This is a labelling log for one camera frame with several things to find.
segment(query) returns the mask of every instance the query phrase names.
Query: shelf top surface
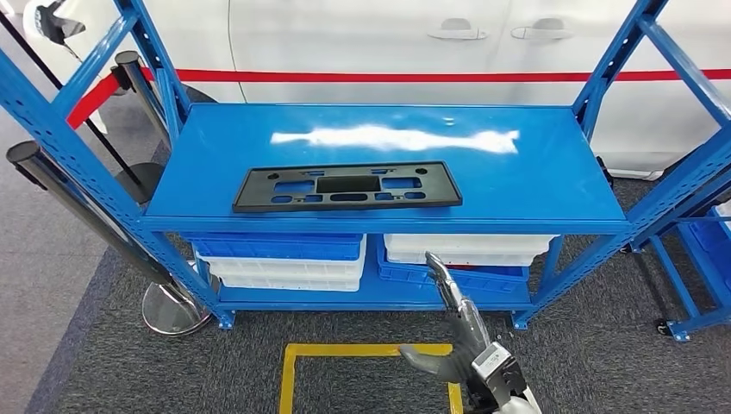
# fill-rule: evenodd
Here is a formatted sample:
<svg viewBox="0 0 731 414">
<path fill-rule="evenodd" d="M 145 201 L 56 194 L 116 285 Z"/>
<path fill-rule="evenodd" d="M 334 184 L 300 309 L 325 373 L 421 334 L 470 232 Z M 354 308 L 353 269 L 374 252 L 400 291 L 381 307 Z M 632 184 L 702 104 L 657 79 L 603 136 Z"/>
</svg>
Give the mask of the shelf top surface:
<svg viewBox="0 0 731 414">
<path fill-rule="evenodd" d="M 461 206 L 232 211 L 249 168 L 427 160 L 446 162 Z M 193 105 L 146 216 L 274 218 L 295 227 L 323 219 L 624 221 L 568 108 L 245 103 Z"/>
</svg>

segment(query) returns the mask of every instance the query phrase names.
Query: red stripe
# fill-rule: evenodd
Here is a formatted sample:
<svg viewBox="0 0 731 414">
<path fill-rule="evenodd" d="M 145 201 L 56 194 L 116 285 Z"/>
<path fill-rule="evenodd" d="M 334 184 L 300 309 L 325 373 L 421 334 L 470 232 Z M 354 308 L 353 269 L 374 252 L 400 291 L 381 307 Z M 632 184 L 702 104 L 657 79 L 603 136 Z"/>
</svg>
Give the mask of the red stripe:
<svg viewBox="0 0 731 414">
<path fill-rule="evenodd" d="M 147 78 L 152 74 L 144 68 Z M 731 79 L 731 69 L 706 69 L 708 79 Z M 324 72 L 237 72 L 178 69 L 184 82 L 249 82 L 249 83 L 509 83 L 509 82 L 585 82 L 588 72 L 535 73 L 324 73 Z M 678 80 L 674 71 L 621 72 L 617 81 L 649 82 Z M 67 121 L 76 128 L 101 106 L 119 87 L 110 74 L 86 94 Z"/>
<path fill-rule="evenodd" d="M 78 103 L 66 118 L 71 128 L 78 128 L 86 119 L 98 110 L 104 102 L 119 88 L 116 78 L 111 73 L 102 79 L 94 89 L 89 91 L 84 97 L 78 100 Z"/>
<path fill-rule="evenodd" d="M 703 71 L 712 80 L 731 79 L 731 69 Z M 323 73 L 323 72 L 237 72 L 179 69 L 183 81 L 272 82 L 272 83 L 479 83 L 479 82 L 585 82 L 588 72 L 536 73 Z M 674 71 L 622 72 L 618 81 L 677 80 Z"/>
</svg>

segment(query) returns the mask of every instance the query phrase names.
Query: gray carpet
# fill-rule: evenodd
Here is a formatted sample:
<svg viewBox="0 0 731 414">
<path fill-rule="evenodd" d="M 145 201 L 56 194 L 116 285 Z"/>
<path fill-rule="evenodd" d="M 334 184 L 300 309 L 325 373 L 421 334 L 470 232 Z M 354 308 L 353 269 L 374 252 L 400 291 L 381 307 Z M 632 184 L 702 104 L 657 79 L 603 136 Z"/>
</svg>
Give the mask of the gray carpet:
<svg viewBox="0 0 731 414">
<path fill-rule="evenodd" d="M 620 180 L 616 192 L 631 204 L 648 186 Z M 570 238 L 561 262 L 589 240 Z M 708 306 L 677 241 L 668 245 Z M 164 338 L 141 321 L 146 285 L 116 253 L 104 256 L 29 412 L 276 412 L 287 343 L 449 340 L 439 312 L 240 312 L 232 331 L 211 324 Z M 546 413 L 731 412 L 731 329 L 687 343 L 655 332 L 655 318 L 682 315 L 646 252 L 613 257 L 528 331 L 513 331 L 502 314 L 484 319 L 517 355 Z M 295 412 L 448 412 L 445 385 L 395 358 L 298 358 L 295 384 Z"/>
</svg>

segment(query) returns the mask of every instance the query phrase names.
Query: floor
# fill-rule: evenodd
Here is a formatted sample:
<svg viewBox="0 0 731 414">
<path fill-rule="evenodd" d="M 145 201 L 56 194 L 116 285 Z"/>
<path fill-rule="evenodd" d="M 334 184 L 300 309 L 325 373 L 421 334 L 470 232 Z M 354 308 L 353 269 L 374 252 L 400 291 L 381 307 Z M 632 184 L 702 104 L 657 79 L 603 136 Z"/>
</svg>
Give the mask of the floor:
<svg viewBox="0 0 731 414">
<path fill-rule="evenodd" d="M 46 97 L 53 97 L 53 86 L 4 30 L 0 32 L 0 48 Z M 122 156 L 129 163 L 149 160 L 159 140 L 145 128 L 149 122 L 134 104 L 134 96 L 110 100 L 103 113 L 112 112 L 110 127 L 115 133 L 110 139 Z M 0 110 L 0 129 L 3 153 L 30 139 L 4 110 Z M 120 170 L 85 126 L 79 132 L 110 171 Z M 0 376 L 0 412 L 13 413 L 28 403 L 107 245 L 4 160 L 0 161 L 0 194 L 0 313 L 4 315 L 0 372 L 13 373 Z"/>
<path fill-rule="evenodd" d="M 620 181 L 618 192 L 632 197 L 638 187 L 646 186 Z M 589 240 L 567 240 L 561 266 Z M 677 241 L 668 248 L 707 305 Z M 540 266 L 538 259 L 534 282 Z M 165 338 L 141 323 L 146 283 L 115 254 L 105 255 L 94 280 L 98 288 L 84 296 L 67 335 L 77 339 L 63 341 L 27 412 L 274 413 L 289 343 L 451 340 L 441 312 L 239 312 L 231 331 L 212 323 L 193 336 Z M 520 362 L 545 413 L 731 412 L 731 329 L 706 329 L 687 343 L 655 331 L 654 318 L 682 315 L 647 252 L 616 255 L 527 331 L 514 331 L 505 314 L 483 317 Z M 398 357 L 298 357 L 293 381 L 295 413 L 449 412 L 447 385 Z"/>
</svg>

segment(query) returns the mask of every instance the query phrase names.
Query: white plastic crate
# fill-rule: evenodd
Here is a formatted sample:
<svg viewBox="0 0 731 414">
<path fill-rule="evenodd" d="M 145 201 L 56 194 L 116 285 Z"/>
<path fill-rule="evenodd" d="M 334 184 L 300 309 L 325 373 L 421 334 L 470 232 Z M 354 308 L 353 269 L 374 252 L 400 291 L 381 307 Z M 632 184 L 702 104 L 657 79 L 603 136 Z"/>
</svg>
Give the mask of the white plastic crate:
<svg viewBox="0 0 731 414">
<path fill-rule="evenodd" d="M 428 250 L 448 265 L 530 266 L 555 235 L 384 235 L 394 263 L 425 263 Z"/>
<path fill-rule="evenodd" d="M 357 260 L 215 257 L 197 254 L 228 287 L 355 292 L 366 262 L 366 237 Z"/>
</svg>

